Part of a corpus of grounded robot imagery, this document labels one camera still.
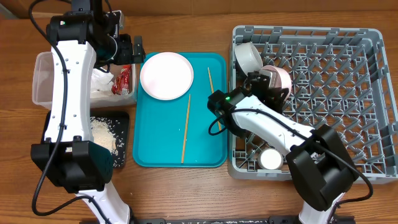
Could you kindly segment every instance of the chopstick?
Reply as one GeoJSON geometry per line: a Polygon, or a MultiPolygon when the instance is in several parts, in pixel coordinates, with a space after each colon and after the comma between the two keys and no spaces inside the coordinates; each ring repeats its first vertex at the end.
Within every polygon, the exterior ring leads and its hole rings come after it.
{"type": "Polygon", "coordinates": [[[187,120],[185,121],[185,132],[184,132],[184,143],[182,145],[182,158],[181,163],[184,163],[185,156],[185,144],[187,142],[187,130],[188,130],[188,120],[189,120],[189,109],[191,107],[191,94],[189,94],[188,108],[187,108],[187,120]]]}
{"type": "MultiPolygon", "coordinates": [[[[214,93],[213,81],[211,80],[210,68],[209,67],[207,67],[207,71],[209,72],[209,81],[210,81],[211,94],[213,94],[214,93]]],[[[218,123],[218,130],[221,131],[221,123],[219,121],[217,121],[217,123],[218,123]]]]}

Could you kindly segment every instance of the dish rack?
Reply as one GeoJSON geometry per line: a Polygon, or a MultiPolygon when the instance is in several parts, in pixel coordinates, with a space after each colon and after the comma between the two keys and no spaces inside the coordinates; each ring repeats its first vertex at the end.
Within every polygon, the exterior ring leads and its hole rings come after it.
{"type": "MultiPolygon", "coordinates": [[[[396,180],[397,107],[382,35],[375,29],[237,26],[233,30],[229,86],[242,85],[235,46],[252,42],[264,65],[289,72],[292,92],[284,115],[318,128],[333,127],[355,166],[372,183],[396,180]]],[[[280,170],[261,169],[257,155],[266,146],[251,134],[229,133],[230,176],[237,179],[290,180],[280,170]]]]}

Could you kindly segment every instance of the blue plastic tray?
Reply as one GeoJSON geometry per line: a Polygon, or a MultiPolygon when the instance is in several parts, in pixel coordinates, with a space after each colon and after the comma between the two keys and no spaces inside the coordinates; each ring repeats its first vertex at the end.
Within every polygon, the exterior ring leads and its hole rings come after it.
{"type": "MultiPolygon", "coordinates": [[[[147,55],[146,60],[155,54],[157,53],[147,55]]],[[[193,83],[186,94],[171,101],[156,100],[139,84],[132,156],[140,166],[218,167],[226,160],[227,131],[217,136],[208,134],[208,127],[216,117],[207,109],[207,98],[211,95],[207,68],[210,68],[214,89],[226,92],[225,60],[214,53],[181,55],[187,58],[193,67],[193,83]],[[189,94],[191,107],[182,164],[189,94]]],[[[214,125],[212,131],[217,132],[218,125],[214,125]]]]}

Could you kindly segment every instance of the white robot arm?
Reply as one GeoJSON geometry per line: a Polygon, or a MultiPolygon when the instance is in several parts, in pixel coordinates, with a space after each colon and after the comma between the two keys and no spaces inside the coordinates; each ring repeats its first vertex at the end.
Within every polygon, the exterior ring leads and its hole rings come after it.
{"type": "Polygon", "coordinates": [[[233,134],[243,137],[247,131],[254,133],[285,156],[295,188],[305,201],[298,216],[300,223],[328,223],[334,205],[358,178],[347,167],[336,166],[336,161],[327,155],[318,164],[311,158],[313,153],[322,153],[316,146],[321,142],[322,146],[353,165],[333,129],[322,126],[315,130],[296,123],[264,105],[263,101],[244,88],[237,88],[228,94],[219,90],[214,92],[209,96],[208,108],[233,134]]]}
{"type": "Polygon", "coordinates": [[[109,68],[111,63],[142,63],[145,59],[141,37],[134,38],[133,46],[128,34],[119,34],[122,12],[110,11],[103,12],[101,0],[72,0],[72,10],[54,16],[47,26],[45,38],[53,46],[53,103],[44,139],[31,149],[32,160],[43,171],[32,201],[36,215],[50,215],[62,208],[49,212],[36,209],[37,196],[47,177],[55,186],[83,199],[100,223],[135,221],[132,210],[111,182],[113,158],[107,149],[93,142],[90,125],[93,69],[105,65],[109,68]]]}
{"type": "MultiPolygon", "coordinates": [[[[236,104],[236,110],[246,108],[265,111],[295,129],[300,134],[303,134],[305,137],[309,138],[312,136],[311,131],[313,130],[313,127],[302,125],[286,118],[284,115],[275,112],[261,103],[261,101],[259,101],[259,99],[254,95],[245,97],[242,101],[236,104]]],[[[295,136],[279,123],[262,114],[257,114],[255,112],[236,112],[232,114],[232,117],[240,128],[250,131],[264,139],[271,146],[274,146],[275,149],[277,149],[283,156],[290,153],[292,146],[299,146],[304,142],[303,139],[295,136]]],[[[302,224],[327,224],[333,206],[343,196],[344,193],[341,193],[333,201],[331,207],[327,211],[315,210],[307,202],[304,202],[303,209],[298,216],[299,220],[302,224]]]]}

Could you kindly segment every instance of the white bowl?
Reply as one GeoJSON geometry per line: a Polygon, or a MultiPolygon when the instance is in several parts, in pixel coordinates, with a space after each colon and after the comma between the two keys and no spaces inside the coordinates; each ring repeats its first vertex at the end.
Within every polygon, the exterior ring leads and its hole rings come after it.
{"type": "Polygon", "coordinates": [[[174,100],[191,87],[193,68],[180,54],[159,53],[145,62],[141,69],[140,82],[151,97],[158,100],[174,100]]]}
{"type": "Polygon", "coordinates": [[[260,53],[253,43],[244,43],[234,48],[235,57],[242,71],[248,75],[261,69],[262,60],[260,53]]]}

